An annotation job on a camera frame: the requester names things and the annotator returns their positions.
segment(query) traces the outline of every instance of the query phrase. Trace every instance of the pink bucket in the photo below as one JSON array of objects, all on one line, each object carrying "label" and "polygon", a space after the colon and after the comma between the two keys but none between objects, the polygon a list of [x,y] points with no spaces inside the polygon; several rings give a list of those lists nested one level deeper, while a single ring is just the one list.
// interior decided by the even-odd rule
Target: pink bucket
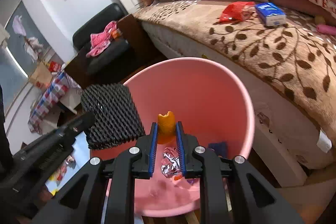
[{"label": "pink bucket", "polygon": [[[152,65],[130,78],[129,87],[147,134],[159,113],[173,111],[184,131],[200,145],[226,141],[228,158],[248,157],[254,136],[250,96],[239,78],[226,67],[202,58],[176,58]],[[96,150],[91,156],[116,157],[135,142]],[[135,181],[134,210],[143,216],[169,217],[199,208],[199,184],[174,181],[161,173],[165,145],[157,146],[154,175]]]}]

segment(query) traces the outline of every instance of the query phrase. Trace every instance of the tissue package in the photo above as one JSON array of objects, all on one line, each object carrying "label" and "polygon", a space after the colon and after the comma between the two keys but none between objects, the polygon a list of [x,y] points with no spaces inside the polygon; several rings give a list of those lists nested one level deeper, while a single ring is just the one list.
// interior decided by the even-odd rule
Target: tissue package
[{"label": "tissue package", "polygon": [[271,2],[257,4],[255,10],[266,26],[286,23],[286,14]]}]

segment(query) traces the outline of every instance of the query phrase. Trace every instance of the plaid tablecloth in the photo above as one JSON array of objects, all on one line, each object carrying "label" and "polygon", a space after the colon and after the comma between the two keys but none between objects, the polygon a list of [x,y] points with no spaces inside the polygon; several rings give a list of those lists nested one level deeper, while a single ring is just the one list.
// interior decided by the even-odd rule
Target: plaid tablecloth
[{"label": "plaid tablecloth", "polygon": [[50,109],[65,95],[69,88],[70,84],[65,72],[61,72],[52,80],[50,86],[44,92],[39,103],[30,115],[28,121],[30,132],[42,134],[39,128],[40,122],[42,122],[46,114],[48,114]]}]

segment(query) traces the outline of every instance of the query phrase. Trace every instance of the black mesh object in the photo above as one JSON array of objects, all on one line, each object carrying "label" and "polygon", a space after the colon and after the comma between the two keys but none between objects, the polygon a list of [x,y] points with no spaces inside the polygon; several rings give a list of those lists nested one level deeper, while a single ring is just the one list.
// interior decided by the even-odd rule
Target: black mesh object
[{"label": "black mesh object", "polygon": [[84,112],[92,111],[95,124],[85,131],[90,149],[111,148],[145,135],[128,87],[90,85],[81,95]]}]

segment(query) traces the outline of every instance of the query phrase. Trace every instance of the metal bolt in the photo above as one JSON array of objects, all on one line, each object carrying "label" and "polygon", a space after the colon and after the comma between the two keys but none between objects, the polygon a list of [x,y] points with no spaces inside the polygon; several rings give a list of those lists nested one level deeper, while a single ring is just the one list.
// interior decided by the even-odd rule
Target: metal bolt
[{"label": "metal bolt", "polygon": [[243,156],[236,156],[235,162],[238,164],[243,164],[245,162],[245,158]]},{"label": "metal bolt", "polygon": [[196,146],[195,152],[199,154],[203,154],[205,152],[205,148],[203,146]]},{"label": "metal bolt", "polygon": [[92,165],[97,165],[98,163],[100,163],[100,158],[94,157],[94,158],[90,159],[90,163]]},{"label": "metal bolt", "polygon": [[136,146],[133,146],[131,147],[129,150],[128,150],[131,154],[137,154],[140,152],[140,149]]}]

